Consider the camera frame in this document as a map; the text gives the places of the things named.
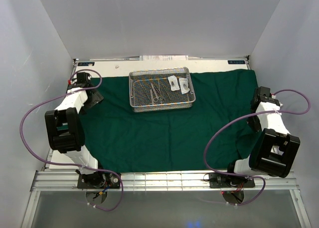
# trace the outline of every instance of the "silver basket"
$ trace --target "silver basket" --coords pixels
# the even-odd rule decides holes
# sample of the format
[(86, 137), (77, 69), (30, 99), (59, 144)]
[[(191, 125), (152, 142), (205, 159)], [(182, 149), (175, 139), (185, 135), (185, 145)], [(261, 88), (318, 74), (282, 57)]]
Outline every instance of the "silver basket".
[[(188, 79), (190, 91), (182, 94), (181, 90), (171, 91), (169, 76)], [(152, 84), (162, 101), (152, 105)], [(195, 101), (195, 92), (187, 67), (163, 70), (136, 71), (129, 74), (130, 105), (134, 112), (147, 112), (155, 110), (177, 109), (191, 107)]]

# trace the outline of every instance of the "cable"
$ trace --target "cable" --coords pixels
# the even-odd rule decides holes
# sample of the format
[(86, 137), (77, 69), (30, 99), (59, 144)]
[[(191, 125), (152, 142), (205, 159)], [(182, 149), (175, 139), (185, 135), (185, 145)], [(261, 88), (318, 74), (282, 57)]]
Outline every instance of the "cable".
[(92, 69), (81, 69), (81, 70), (78, 70), (78, 71), (76, 71), (75, 73), (73, 73), (73, 74), (71, 75), (70, 80), (71, 80), (78, 72), (81, 72), (81, 71), (90, 71), (90, 72), (96, 73), (96, 74), (100, 77), (100, 82), (99, 82), (99, 84), (96, 85), (95, 87), (81, 88), (81, 89), (79, 89), (79, 90), (76, 90), (75, 92), (69, 92), (69, 93), (63, 94), (63, 95), (61, 95), (61, 96), (57, 96), (57, 97), (55, 97), (55, 98), (46, 100), (46, 101), (44, 101), (44, 102), (41, 102), (41, 103), (35, 105), (35, 106), (32, 107), (30, 110), (28, 110), (28, 111), (26, 112), (26, 114), (22, 117), (21, 122), (20, 122), (20, 127), (19, 127), (19, 133), (20, 133), (21, 140), (22, 140), (24, 146), (26, 147), (26, 149), (31, 153), (31, 155), (33, 155), (35, 158), (37, 158), (37, 159), (38, 159), (39, 161), (41, 161), (41, 162), (44, 162), (44, 163), (47, 163), (47, 164), (51, 164), (51, 165), (56, 165), (56, 166), (77, 166), (77, 167), (85, 168), (85, 169), (91, 170), (91, 171), (106, 172), (106, 173), (112, 173), (112, 174), (114, 174), (114, 175), (119, 179), (119, 181), (120, 181), (120, 183), (121, 183), (121, 189), (122, 189), (122, 190), (121, 190), (121, 197), (120, 197), (119, 201), (116, 203), (116, 205), (115, 205), (113, 208), (111, 208), (111, 209), (107, 209), (107, 208), (100, 207), (100, 206), (97, 206), (97, 205), (95, 205), (95, 204), (90, 203), (90, 205), (92, 205), (93, 207), (99, 208), (99, 209), (101, 209), (101, 210), (103, 210), (103, 211), (106, 211), (106, 212), (110, 212), (110, 211), (116, 209), (116, 208), (119, 206), (119, 204), (120, 204), (121, 201), (122, 201), (123, 194), (124, 194), (124, 187), (123, 187), (122, 179), (121, 179), (121, 177), (120, 177), (116, 172), (113, 172), (113, 171), (110, 171), (110, 170), (104, 170), (104, 169), (94, 169), (94, 168), (91, 168), (91, 167), (86, 167), (86, 166), (82, 166), (82, 165), (80, 165), (80, 164), (74, 164), (74, 163), (58, 163), (58, 162), (47, 161), (46, 159), (41, 158), (40, 156), (38, 156), (37, 154), (35, 154), (35, 153), (32, 151), (32, 149), (31, 149), (31, 148), (29, 147), (29, 145), (27, 144), (27, 142), (26, 142), (26, 140), (25, 140), (25, 138), (24, 138), (24, 134), (23, 134), (23, 124), (24, 124), (24, 122), (25, 122), (25, 119), (26, 119), (27, 116), (28, 116), (32, 111), (34, 111), (36, 108), (38, 108), (38, 107), (40, 107), (40, 106), (42, 106), (42, 105), (44, 105), (44, 104), (46, 104), (46, 103), (52, 102), (52, 101), (54, 101), (54, 100), (57, 100), (57, 99), (59, 99), (59, 98), (63, 98), (63, 97), (65, 97), (65, 96), (71, 95), (72, 93), (81, 92), (81, 91), (86, 91), (86, 90), (91, 90), (91, 89), (96, 89), (96, 88), (98, 88), (98, 87), (102, 84), (102, 80), (103, 80), (103, 79), (102, 79), (101, 74), (98, 73), (97, 71), (92, 70)]
[(238, 122), (242, 119), (246, 119), (248, 117), (253, 117), (253, 116), (257, 116), (257, 115), (261, 115), (261, 114), (266, 114), (266, 113), (288, 113), (288, 114), (293, 114), (293, 115), (303, 115), (303, 114), (306, 114), (307, 112), (309, 112), (310, 108), (311, 108), (311, 103), (309, 101), (309, 99), (307, 98), (307, 96), (305, 96), (303, 93), (299, 92), (299, 91), (296, 91), (296, 90), (293, 90), (293, 89), (283, 89), (283, 90), (280, 90), (278, 92), (275, 92), (274, 95), (280, 93), (280, 92), (286, 92), (286, 91), (290, 91), (290, 92), (295, 92), (301, 96), (303, 96), (305, 98), (305, 100), (307, 101), (307, 104), (308, 104), (308, 108), (303, 111), (303, 112), (291, 112), (291, 111), (287, 111), (287, 110), (279, 110), (279, 111), (275, 111), (275, 110), (271, 110), (271, 111), (262, 111), (262, 112), (256, 112), (256, 113), (251, 113), (251, 114), (248, 114), (248, 115), (244, 115), (244, 116), (241, 116), (239, 118), (236, 118), (235, 120), (229, 122), (228, 124), (226, 124), (225, 126), (223, 126), (221, 129), (219, 129), (215, 134), (214, 136), (212, 136), (212, 138), (209, 140), (209, 142), (207, 143), (206, 147), (205, 147), (205, 150), (204, 150), (204, 164), (205, 166), (216, 172), (216, 173), (219, 173), (219, 174), (222, 174), (222, 175), (230, 175), (230, 176), (238, 176), (238, 177), (245, 177), (245, 178), (248, 178), (248, 179), (253, 179), (253, 178), (258, 178), (258, 179), (262, 179), (263, 180), (263, 187), (261, 188), (260, 192), (254, 197), (252, 198), (251, 200), (249, 201), (246, 201), (246, 202), (243, 202), (241, 204), (231, 204), (233, 206), (242, 206), (242, 205), (246, 205), (246, 204), (249, 204), (251, 202), (253, 202), (258, 196), (260, 196), (260, 194), (263, 192), (263, 190), (265, 189), (265, 186), (266, 186), (266, 180), (263, 178), (263, 177), (260, 177), (260, 176), (247, 176), (247, 175), (244, 175), (244, 174), (235, 174), (235, 173), (228, 173), (228, 172), (222, 172), (222, 171), (219, 171), (217, 169), (214, 169), (212, 167), (209, 166), (209, 164), (207, 163), (207, 160), (206, 160), (206, 155), (207, 155), (207, 151), (208, 151), (208, 148), (210, 147), (211, 143), (215, 140), (215, 138), (222, 132), (224, 131), (226, 128), (228, 128), (229, 126), (231, 126), (232, 124), (234, 124), (235, 122)]

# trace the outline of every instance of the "wire mesh basket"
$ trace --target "wire mesh basket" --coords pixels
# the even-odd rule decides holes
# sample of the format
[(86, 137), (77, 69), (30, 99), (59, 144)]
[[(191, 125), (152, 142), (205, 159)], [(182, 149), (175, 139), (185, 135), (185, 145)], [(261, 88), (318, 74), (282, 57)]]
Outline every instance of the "wire mesh basket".
[[(172, 75), (177, 79), (187, 78), (190, 91), (186, 94), (181, 90), (171, 91), (168, 77)], [(196, 99), (187, 67), (131, 72), (129, 83), (134, 112), (188, 108)]]

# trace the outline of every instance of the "scissors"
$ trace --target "scissors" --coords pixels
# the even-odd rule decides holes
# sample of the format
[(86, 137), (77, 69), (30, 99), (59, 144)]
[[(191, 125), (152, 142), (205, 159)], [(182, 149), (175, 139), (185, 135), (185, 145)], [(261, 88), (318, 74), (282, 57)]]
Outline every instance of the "scissors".
[(154, 98), (154, 102), (158, 102), (158, 101), (162, 101), (163, 98), (161, 96), (158, 96), (158, 94), (156, 93), (156, 90), (154, 88), (154, 85), (151, 83), (152, 89), (154, 91), (155, 94), (155, 98)]
[(150, 91), (151, 91), (151, 103), (149, 105), (157, 105), (158, 103), (155, 102), (155, 98), (153, 97), (153, 92), (152, 92), (152, 90), (150, 90)]

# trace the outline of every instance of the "table surface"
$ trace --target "table surface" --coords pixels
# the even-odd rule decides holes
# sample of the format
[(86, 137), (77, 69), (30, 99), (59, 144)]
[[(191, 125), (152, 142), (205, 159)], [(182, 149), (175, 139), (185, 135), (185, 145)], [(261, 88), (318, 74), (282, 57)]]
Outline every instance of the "table surface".
[[(246, 64), (228, 64), (228, 60), (246, 60), (245, 58), (232, 58), (223, 60), (171, 60), (171, 61), (127, 61), (127, 60), (111, 60), (111, 61), (93, 61), (94, 66), (77, 66), (76, 71), (89, 68), (101, 74), (102, 77), (121, 77), (128, 76), (132, 71), (158, 70), (175, 67), (187, 67), (191, 73), (204, 72), (226, 72), (236, 69), (248, 69)], [(91, 73), (92, 77), (98, 77), (97, 74)], [(52, 162), (73, 163), (72, 160), (60, 154), (58, 151), (50, 152)], [(56, 166), (49, 165), (52, 170), (77, 169), (72, 166)]]

